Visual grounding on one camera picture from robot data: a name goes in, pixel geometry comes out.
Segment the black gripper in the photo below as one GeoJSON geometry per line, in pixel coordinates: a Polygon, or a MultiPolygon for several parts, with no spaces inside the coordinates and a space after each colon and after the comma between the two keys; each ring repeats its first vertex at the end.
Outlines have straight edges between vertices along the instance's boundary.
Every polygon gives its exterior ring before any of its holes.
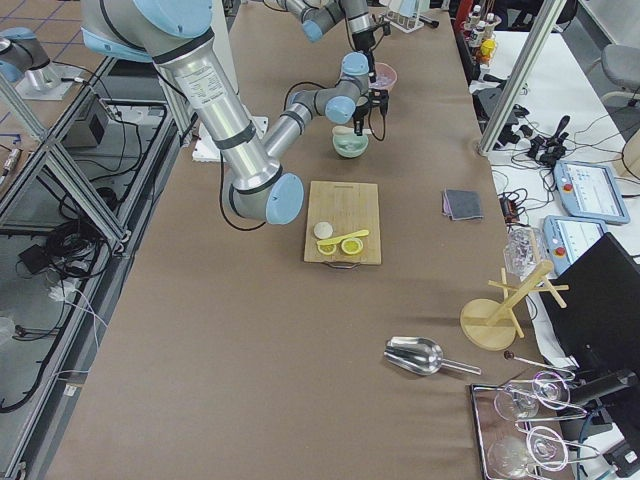
{"type": "Polygon", "coordinates": [[[366,68],[369,70],[368,78],[370,83],[375,83],[376,81],[375,57],[373,51],[377,48],[382,39],[389,34],[389,22],[374,24],[361,32],[352,34],[352,50],[363,52],[366,60],[366,68]],[[375,32],[379,29],[382,30],[382,36],[379,39],[376,39],[375,32]]]}
{"type": "Polygon", "coordinates": [[[364,119],[371,109],[371,101],[368,97],[360,97],[356,104],[356,109],[352,116],[354,121],[354,133],[362,136],[364,134],[364,119]]]}

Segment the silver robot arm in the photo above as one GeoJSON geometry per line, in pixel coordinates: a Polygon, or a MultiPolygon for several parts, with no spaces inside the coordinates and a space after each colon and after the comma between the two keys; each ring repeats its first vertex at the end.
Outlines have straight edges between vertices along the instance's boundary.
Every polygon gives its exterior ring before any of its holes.
{"type": "Polygon", "coordinates": [[[331,1],[316,8],[303,1],[284,1],[311,41],[319,40],[339,21],[352,35],[356,51],[341,64],[332,88],[293,96],[264,137],[241,103],[215,51],[210,1],[84,1],[81,4],[85,45],[105,56],[152,63],[167,70],[195,110],[230,168],[219,195],[236,215],[273,225],[292,222],[304,200],[300,178],[284,172],[279,158],[316,116],[335,124],[352,119],[374,77],[371,55],[373,18],[364,1],[331,1]]]}
{"type": "Polygon", "coordinates": [[[370,12],[367,1],[332,0],[316,4],[313,1],[278,0],[262,1],[262,4],[273,11],[293,15],[310,42],[318,42],[343,23],[351,50],[366,57],[369,81],[377,81],[374,51],[391,30],[388,20],[370,12]]]}

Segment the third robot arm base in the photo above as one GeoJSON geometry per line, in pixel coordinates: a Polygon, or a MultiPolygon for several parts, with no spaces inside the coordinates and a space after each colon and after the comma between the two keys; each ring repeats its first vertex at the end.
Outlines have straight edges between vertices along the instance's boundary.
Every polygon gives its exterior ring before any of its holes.
{"type": "Polygon", "coordinates": [[[1,73],[17,84],[23,99],[55,101],[64,98],[80,70],[54,64],[32,30],[12,27],[1,32],[1,73]]]}

